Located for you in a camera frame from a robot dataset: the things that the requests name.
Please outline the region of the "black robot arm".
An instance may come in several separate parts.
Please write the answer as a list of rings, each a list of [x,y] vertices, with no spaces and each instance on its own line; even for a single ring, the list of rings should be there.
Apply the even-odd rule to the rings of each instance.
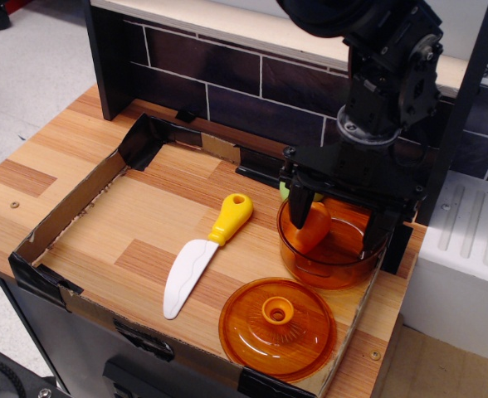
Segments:
[[[436,113],[441,20],[424,1],[283,1],[281,8],[309,34],[341,37],[349,48],[349,97],[337,114],[337,141],[283,152],[290,221],[303,227],[316,194],[368,208],[360,254],[370,255],[426,196],[424,156],[395,145]]]

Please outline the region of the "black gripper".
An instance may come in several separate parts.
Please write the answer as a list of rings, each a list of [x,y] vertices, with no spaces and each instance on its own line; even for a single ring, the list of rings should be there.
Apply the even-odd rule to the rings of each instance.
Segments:
[[[288,146],[280,180],[290,189],[290,221],[302,229],[315,192],[368,208],[361,257],[377,251],[392,235],[400,216],[411,217],[425,199],[415,172],[398,164],[387,149],[339,140],[323,147]]]

